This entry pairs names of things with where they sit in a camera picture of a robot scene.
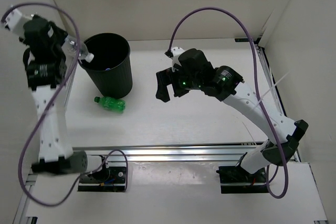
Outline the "green plastic soda bottle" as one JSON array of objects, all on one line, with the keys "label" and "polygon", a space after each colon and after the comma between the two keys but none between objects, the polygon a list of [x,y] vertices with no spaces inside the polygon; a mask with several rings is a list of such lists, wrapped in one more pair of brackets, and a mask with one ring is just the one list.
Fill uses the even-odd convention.
[{"label": "green plastic soda bottle", "polygon": [[123,113],[125,101],[112,97],[95,97],[94,102],[99,104],[103,109],[116,113]]}]

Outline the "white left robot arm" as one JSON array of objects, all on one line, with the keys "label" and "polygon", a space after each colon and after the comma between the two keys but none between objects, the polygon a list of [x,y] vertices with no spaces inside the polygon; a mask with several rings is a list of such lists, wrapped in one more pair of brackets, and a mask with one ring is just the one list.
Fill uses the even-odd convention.
[{"label": "white left robot arm", "polygon": [[62,46],[68,34],[53,22],[35,15],[23,25],[25,70],[28,87],[36,105],[39,125],[38,162],[31,168],[35,173],[54,175],[88,173],[98,182],[105,182],[110,169],[102,157],[75,152],[67,139],[66,88],[61,85],[67,72],[66,55]]}]

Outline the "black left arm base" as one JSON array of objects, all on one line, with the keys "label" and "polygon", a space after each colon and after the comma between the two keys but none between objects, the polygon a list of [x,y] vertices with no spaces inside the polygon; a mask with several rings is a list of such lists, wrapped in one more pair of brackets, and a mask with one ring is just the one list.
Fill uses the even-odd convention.
[{"label": "black left arm base", "polygon": [[121,193],[125,192],[127,168],[125,166],[106,166],[92,175],[80,178],[79,192]]}]

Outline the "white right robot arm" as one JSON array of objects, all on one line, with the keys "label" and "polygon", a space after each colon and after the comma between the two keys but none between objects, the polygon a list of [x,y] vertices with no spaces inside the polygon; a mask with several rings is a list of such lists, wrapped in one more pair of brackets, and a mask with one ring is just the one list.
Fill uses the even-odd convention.
[{"label": "white right robot arm", "polygon": [[236,109],[266,134],[267,141],[239,160],[236,177],[242,182],[267,165],[282,165],[277,143],[281,144],[285,159],[290,160],[308,129],[304,120],[294,121],[259,102],[240,74],[229,66],[214,68],[201,50],[174,48],[171,67],[157,72],[156,78],[157,99],[170,100],[168,85],[172,85],[175,97],[200,90]]}]

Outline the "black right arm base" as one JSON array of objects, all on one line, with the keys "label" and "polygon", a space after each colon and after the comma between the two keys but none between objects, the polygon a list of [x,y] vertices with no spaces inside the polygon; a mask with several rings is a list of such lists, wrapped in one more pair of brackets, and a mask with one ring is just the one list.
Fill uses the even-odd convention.
[{"label": "black right arm base", "polygon": [[261,194],[268,193],[266,170],[261,168],[250,174],[240,166],[219,166],[221,194]]}]

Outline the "clear Aquafina bottle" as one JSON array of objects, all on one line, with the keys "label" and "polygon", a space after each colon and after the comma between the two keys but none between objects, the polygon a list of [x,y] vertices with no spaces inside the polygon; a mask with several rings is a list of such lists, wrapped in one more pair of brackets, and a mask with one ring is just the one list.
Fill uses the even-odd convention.
[{"label": "clear Aquafina bottle", "polygon": [[84,42],[80,41],[77,43],[75,37],[68,35],[65,38],[64,44],[62,45],[62,50],[66,56],[75,58],[77,51],[79,50],[78,60],[86,61],[88,63],[92,62],[94,59],[94,54],[90,53]]}]

